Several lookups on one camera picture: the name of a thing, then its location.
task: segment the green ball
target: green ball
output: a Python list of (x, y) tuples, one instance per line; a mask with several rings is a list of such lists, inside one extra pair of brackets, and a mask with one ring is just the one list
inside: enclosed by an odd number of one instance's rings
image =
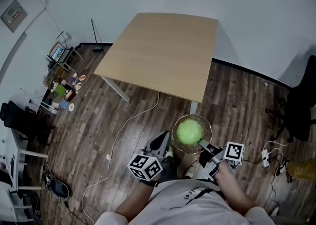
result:
[(203, 129), (197, 121), (186, 119), (179, 124), (177, 139), (185, 145), (196, 144), (203, 135)]

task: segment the hand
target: hand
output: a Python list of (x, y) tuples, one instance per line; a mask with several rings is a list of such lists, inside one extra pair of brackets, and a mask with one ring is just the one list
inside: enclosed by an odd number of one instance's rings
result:
[(219, 171), (214, 175), (214, 178), (216, 179), (216, 181), (218, 181), (220, 178), (222, 178), (224, 176), (232, 174), (232, 172), (229, 168), (229, 164), (226, 160), (221, 161), (218, 164), (218, 169), (219, 169)]
[(159, 173), (152, 179), (152, 181), (159, 181), (160, 178), (161, 178), (161, 172), (159, 172)]

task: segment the broom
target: broom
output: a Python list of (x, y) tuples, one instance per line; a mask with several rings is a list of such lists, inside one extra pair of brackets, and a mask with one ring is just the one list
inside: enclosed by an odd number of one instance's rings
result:
[(92, 24), (93, 34), (94, 34), (94, 39), (95, 39), (95, 44), (96, 44), (96, 47), (93, 48), (93, 52), (102, 52), (104, 51), (104, 49), (98, 46), (97, 37), (95, 36), (95, 31), (94, 31), (94, 22), (92, 18), (91, 18), (91, 24)]

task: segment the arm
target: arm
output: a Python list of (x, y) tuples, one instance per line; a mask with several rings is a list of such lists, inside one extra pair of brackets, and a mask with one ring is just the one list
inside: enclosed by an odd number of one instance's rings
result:
[[(158, 181), (160, 173), (153, 181)], [(154, 187), (150, 187), (140, 183), (137, 188), (126, 198), (125, 201), (114, 211), (117, 214), (126, 217), (128, 222), (134, 219), (147, 205), (150, 196), (152, 195)]]
[(219, 171), (214, 178), (231, 209), (244, 216), (251, 208), (256, 206), (255, 202), (242, 191), (226, 161), (219, 163)]

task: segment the chair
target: chair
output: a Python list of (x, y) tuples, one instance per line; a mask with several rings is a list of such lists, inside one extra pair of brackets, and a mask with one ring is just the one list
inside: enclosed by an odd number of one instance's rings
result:
[(310, 125), (316, 124), (316, 119), (311, 120), (311, 108), (316, 104), (316, 56), (310, 56), (301, 83), (293, 87), (287, 101), (279, 99), (279, 104), (284, 109), (284, 115), (273, 110), (265, 109), (266, 113), (282, 119), (283, 125), (270, 141), (275, 141), (286, 128), (290, 134), (289, 143), (293, 137), (306, 142), (310, 135)]
[(5, 127), (16, 129), (33, 140), (37, 134), (38, 119), (34, 111), (20, 109), (13, 101), (3, 103), (0, 111), (0, 118)]

